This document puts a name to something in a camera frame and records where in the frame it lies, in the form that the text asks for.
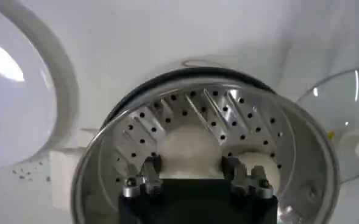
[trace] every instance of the stainless steel pot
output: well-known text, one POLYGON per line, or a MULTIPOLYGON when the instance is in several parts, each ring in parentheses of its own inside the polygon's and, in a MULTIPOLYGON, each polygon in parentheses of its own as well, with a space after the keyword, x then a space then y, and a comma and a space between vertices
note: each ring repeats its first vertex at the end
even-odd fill
POLYGON ((262 82, 221 68, 191 68, 139 86, 109 114, 73 183, 74 223, 115 223, 122 177, 140 171, 170 133, 190 125, 225 156, 258 153, 279 173, 279 223, 327 223, 338 165, 320 126, 262 82))

